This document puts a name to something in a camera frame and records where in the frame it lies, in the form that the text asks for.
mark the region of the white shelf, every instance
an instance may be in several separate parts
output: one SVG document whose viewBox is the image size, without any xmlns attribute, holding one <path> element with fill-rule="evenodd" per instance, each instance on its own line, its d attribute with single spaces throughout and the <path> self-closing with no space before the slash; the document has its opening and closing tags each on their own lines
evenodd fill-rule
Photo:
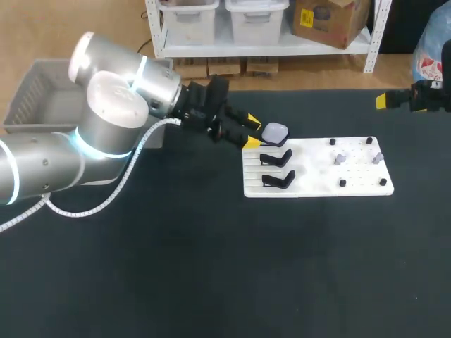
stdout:
<svg viewBox="0 0 451 338">
<path fill-rule="evenodd" d="M 156 0 L 145 0 L 149 19 L 150 32 L 156 58 L 214 58 L 231 56 L 294 56 L 294 55 L 326 55 L 326 54 L 367 54 L 364 72 L 372 73 L 378 57 L 379 47 L 392 0 L 374 0 L 374 29 L 370 36 L 365 27 L 360 35 L 346 49 L 325 46 L 291 34 L 292 10 L 294 1 L 290 0 L 290 8 L 285 11 L 280 41 L 276 46 L 235 46 L 230 14 L 224 9 L 221 0 L 216 20 L 216 43 L 212 46 L 177 46 L 171 43 L 166 26 L 161 26 L 160 11 Z"/>
<path fill-rule="evenodd" d="M 371 42 L 368 28 L 346 50 L 319 44 L 291 34 L 291 24 L 284 17 L 279 44 L 275 46 L 235 46 L 230 14 L 225 9 L 216 13 L 216 43 L 211 46 L 177 46 L 167 37 L 162 54 L 166 58 L 231 57 L 231 56 L 294 56 L 326 54 L 367 54 Z"/>
</svg>

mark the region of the white coiled cable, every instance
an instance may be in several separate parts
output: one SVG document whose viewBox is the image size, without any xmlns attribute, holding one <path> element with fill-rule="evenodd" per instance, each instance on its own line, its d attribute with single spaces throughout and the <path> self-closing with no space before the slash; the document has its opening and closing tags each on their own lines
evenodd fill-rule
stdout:
<svg viewBox="0 0 451 338">
<path fill-rule="evenodd" d="M 30 209 L 28 209 L 26 212 L 21 213 L 19 216 L 0 225 L 0 232 L 3 232 L 5 230 L 9 229 L 10 227 L 13 227 L 17 223 L 22 222 L 24 219 L 30 217 L 33 213 L 35 213 L 40 208 L 45 206 L 45 203 L 49 200 L 49 198 L 50 198 L 50 194 L 42 195 L 42 199 L 39 202 L 37 202 L 34 206 L 32 206 Z"/>
<path fill-rule="evenodd" d="M 138 157 L 141 154 L 142 148 L 144 147 L 144 145 L 146 144 L 146 141 L 152 135 L 152 133 L 163 125 L 180 125 L 180 124 L 181 124 L 181 121 L 177 118 L 167 118 L 167 119 L 161 120 L 161 121 L 155 123 L 154 125 L 152 125 L 149 128 L 149 130 L 146 131 L 146 133 L 142 137 L 141 141 L 137 145 L 135 153 L 133 154 L 133 157 L 130 161 L 130 164 L 127 167 L 127 170 L 125 171 L 124 176 L 122 177 L 122 180 L 119 182 L 119 185 L 114 189 L 114 191 L 110 195 L 110 197 L 107 198 L 102 204 L 100 204 L 96 208 L 93 208 L 88 211 L 83 211 L 81 213 L 70 213 L 68 211 L 61 210 L 60 208 L 55 206 L 50 201 L 50 194 L 44 194 L 44 195 L 42 195 L 42 200 L 39 201 L 38 204 L 36 204 L 32 208 L 28 209 L 26 212 L 19 215 L 18 217 L 10 220 L 9 222 L 0 225 L 0 232 L 16 225 L 17 223 L 19 223 L 22 220 L 26 219 L 27 217 L 29 217 L 30 215 L 32 215 L 33 213 L 38 211 L 40 208 L 42 208 L 44 205 L 47 205 L 48 207 L 50 207 L 50 209 L 53 210 L 55 213 L 58 213 L 59 215 L 69 217 L 69 218 L 83 218 L 83 217 L 94 215 L 95 213 L 98 213 L 99 211 L 103 210 L 119 195 L 122 188 L 124 188 L 125 183 L 127 182 L 128 177 L 130 176 L 130 173 L 132 172 L 133 168 L 135 167 L 136 160 L 138 159 Z"/>
</svg>

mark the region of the black table surface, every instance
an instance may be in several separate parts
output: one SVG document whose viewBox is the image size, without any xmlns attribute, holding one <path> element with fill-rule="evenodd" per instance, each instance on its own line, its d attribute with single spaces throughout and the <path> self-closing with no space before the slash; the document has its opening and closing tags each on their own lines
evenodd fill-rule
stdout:
<svg viewBox="0 0 451 338">
<path fill-rule="evenodd" d="M 240 151 L 169 128 L 105 211 L 0 234 L 0 337 L 449 337 L 451 115 L 377 112 L 378 94 L 230 100 L 296 138 L 377 137 L 393 196 L 246 199 Z M 53 200 L 83 211 L 112 189 Z"/>
</svg>

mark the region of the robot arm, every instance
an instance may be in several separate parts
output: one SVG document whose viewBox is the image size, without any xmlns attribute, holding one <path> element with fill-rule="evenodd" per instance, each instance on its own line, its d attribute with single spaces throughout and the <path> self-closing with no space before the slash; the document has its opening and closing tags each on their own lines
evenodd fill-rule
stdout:
<svg viewBox="0 0 451 338">
<path fill-rule="evenodd" d="M 148 114 L 177 118 L 187 130 L 240 148 L 282 146 L 288 129 L 265 128 L 228 105 L 228 81 L 183 86 L 180 76 L 146 56 L 88 32 L 78 42 L 68 76 L 86 90 L 78 127 L 68 134 L 0 137 L 0 204 L 80 184 L 108 184 L 122 173 Z"/>
</svg>

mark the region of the plastic storage bin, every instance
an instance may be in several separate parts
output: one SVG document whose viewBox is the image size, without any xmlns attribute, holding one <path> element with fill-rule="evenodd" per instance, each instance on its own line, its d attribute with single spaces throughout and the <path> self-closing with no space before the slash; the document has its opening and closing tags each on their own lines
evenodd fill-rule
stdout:
<svg viewBox="0 0 451 338">
<path fill-rule="evenodd" d="M 166 6 L 159 0 L 157 4 L 163 12 L 172 45 L 214 44 L 214 18 L 219 0 L 171 0 L 170 3 Z"/>
<path fill-rule="evenodd" d="M 240 46 L 277 45 L 283 11 L 290 0 L 225 0 L 232 15 L 233 40 Z"/>
</svg>

